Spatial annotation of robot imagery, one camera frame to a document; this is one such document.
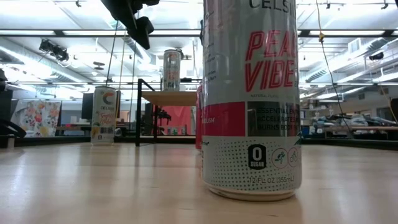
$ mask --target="floral artwork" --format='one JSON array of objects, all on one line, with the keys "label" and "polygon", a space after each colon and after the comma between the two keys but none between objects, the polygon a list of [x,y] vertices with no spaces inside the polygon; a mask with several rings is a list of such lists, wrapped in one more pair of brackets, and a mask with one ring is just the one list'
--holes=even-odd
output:
[{"label": "floral artwork", "polygon": [[20,126],[33,131],[31,137],[54,137],[61,103],[30,101],[19,116]]}]

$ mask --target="ceiling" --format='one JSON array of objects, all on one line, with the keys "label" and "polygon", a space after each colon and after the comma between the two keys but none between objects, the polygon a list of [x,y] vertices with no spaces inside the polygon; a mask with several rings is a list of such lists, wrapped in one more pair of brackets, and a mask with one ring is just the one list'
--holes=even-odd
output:
[{"label": "ceiling", "polygon": [[[296,0],[296,2],[297,28],[318,30],[318,13],[315,0]],[[319,0],[319,2],[322,29],[398,29],[398,20],[396,19],[398,10],[394,0],[387,1],[389,7],[385,9],[381,9],[384,6],[383,0],[330,0],[329,9],[325,4],[326,1]],[[0,30],[114,30],[116,21],[100,0],[81,0],[80,4],[81,7],[77,7],[75,1],[72,0],[0,0],[0,21],[2,21],[0,22]],[[145,7],[137,16],[147,16],[153,23],[155,30],[199,29],[200,20],[203,18],[203,1],[160,0],[158,5]],[[124,29],[122,24],[118,24],[118,26],[118,29]],[[144,50],[139,45],[131,47],[121,37],[115,39],[112,37],[0,37],[0,39],[3,39],[3,42],[0,42],[0,47],[7,48],[9,45],[7,43],[12,42],[20,47],[18,55],[25,55],[29,58],[36,55],[36,61],[43,57],[44,59],[41,62],[47,63],[52,70],[71,73],[72,80],[76,78],[81,82],[103,82],[108,75],[108,69],[109,77],[114,82],[120,80],[122,82],[136,82],[138,78],[143,78],[147,82],[159,82],[164,51],[177,48],[182,49],[185,55],[194,57],[193,60],[182,62],[182,77],[201,78],[202,49],[197,37],[150,37],[151,48],[149,50]],[[48,39],[53,44],[67,48],[71,59],[66,63],[57,64],[53,57],[44,55],[39,50],[39,45],[43,39]],[[356,40],[355,37],[325,39],[325,54],[332,64],[338,65],[334,65],[332,69],[333,75],[336,77],[335,82],[396,58],[395,54],[398,52],[396,42],[382,46],[388,52],[386,54],[388,57],[383,59],[384,61],[372,62],[367,59],[370,50],[360,55],[347,56],[347,52],[349,52],[348,44],[354,40]],[[366,48],[375,40],[375,38],[362,38],[361,45]],[[314,75],[321,73],[319,71],[326,68],[322,45],[318,38],[302,37],[299,38],[298,44],[301,82],[309,80],[308,82],[329,83],[331,81],[329,74]],[[377,52],[377,50],[379,49],[372,49],[372,53]],[[134,57],[136,55],[134,51],[140,52],[142,56]],[[93,62],[104,63],[103,70],[95,70],[96,65],[93,65]],[[378,75],[380,75],[378,72],[374,72],[374,77]],[[347,82],[356,81],[363,82],[358,78]],[[302,88],[302,93],[317,91],[318,94],[322,94],[327,88],[327,86],[315,86],[315,88],[310,86]]]}]

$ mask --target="white can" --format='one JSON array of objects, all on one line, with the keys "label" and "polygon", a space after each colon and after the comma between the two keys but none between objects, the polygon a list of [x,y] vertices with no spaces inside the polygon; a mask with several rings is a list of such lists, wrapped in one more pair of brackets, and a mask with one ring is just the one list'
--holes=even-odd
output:
[{"label": "white can", "polygon": [[163,91],[180,91],[181,53],[166,50],[163,60]]},{"label": "white can", "polygon": [[295,0],[205,0],[203,180],[282,200],[300,187]]},{"label": "white can", "polygon": [[91,143],[114,142],[116,127],[116,90],[99,86],[94,91],[93,120],[91,122]]}]

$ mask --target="dotted pattern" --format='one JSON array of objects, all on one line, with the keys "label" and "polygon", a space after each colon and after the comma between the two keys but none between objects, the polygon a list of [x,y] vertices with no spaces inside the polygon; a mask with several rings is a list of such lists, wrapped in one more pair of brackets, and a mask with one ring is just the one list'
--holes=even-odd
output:
[{"label": "dotted pattern", "polygon": [[[210,137],[203,140],[209,142],[202,146],[203,150],[203,180],[211,185],[226,189],[242,191],[267,191],[296,189],[301,184],[301,148],[300,160],[296,167],[287,165],[278,169],[272,163],[272,153],[278,148],[289,150],[298,140],[291,138],[265,137]],[[267,167],[254,170],[248,167],[248,147],[252,144],[262,144],[267,147]]]}]

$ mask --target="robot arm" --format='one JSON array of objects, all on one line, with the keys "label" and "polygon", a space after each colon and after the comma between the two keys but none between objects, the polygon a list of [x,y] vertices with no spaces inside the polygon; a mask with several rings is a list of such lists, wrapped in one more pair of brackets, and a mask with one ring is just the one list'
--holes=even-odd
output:
[{"label": "robot arm", "polygon": [[142,9],[143,4],[155,6],[159,0],[101,0],[112,16],[122,22],[128,34],[146,50],[150,48],[149,34],[154,31],[154,26],[148,17],[136,19],[135,13]]}]

